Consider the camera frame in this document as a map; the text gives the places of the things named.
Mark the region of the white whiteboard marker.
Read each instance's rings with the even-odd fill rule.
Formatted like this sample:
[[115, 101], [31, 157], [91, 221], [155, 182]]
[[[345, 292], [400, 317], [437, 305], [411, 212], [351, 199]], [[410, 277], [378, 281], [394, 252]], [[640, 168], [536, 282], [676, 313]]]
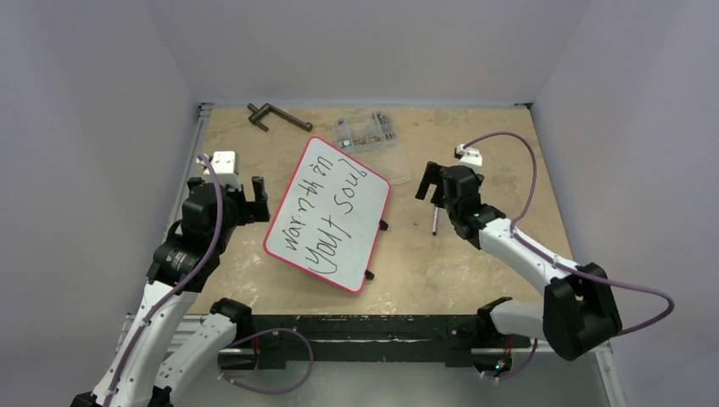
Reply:
[[438, 220], [439, 220], [440, 208], [435, 206], [432, 215], [432, 235], [436, 236], [438, 233]]

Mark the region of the red framed whiteboard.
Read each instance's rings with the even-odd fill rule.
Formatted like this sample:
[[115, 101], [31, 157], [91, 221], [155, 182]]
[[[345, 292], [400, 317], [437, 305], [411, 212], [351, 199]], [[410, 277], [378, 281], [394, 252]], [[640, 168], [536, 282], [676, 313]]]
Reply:
[[391, 186], [329, 142], [311, 137], [265, 235], [275, 259], [350, 292], [365, 285]]

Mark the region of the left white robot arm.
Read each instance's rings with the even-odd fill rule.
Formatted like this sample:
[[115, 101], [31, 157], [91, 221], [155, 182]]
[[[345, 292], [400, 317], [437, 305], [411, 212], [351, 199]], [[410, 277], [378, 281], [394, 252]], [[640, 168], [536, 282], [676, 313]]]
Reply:
[[74, 406], [174, 406], [222, 345], [241, 347], [254, 334], [252, 310], [223, 298], [188, 342], [169, 346], [190, 306], [218, 268], [239, 226], [270, 219], [265, 180], [252, 179], [254, 200], [234, 176], [192, 177], [181, 218], [155, 250], [136, 317], [100, 383]]

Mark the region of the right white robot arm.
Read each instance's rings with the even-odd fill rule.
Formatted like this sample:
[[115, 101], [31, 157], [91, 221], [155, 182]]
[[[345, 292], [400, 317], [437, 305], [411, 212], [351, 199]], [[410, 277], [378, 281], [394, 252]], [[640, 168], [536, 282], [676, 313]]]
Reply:
[[541, 304], [499, 298], [477, 311], [474, 337], [495, 345], [509, 335], [543, 340], [564, 360], [617, 336], [623, 328], [607, 275], [595, 263], [571, 264], [511, 225], [505, 213], [483, 203], [483, 177], [464, 165], [428, 162], [416, 198], [434, 187], [431, 201], [445, 210], [455, 234], [501, 260], [541, 294]]

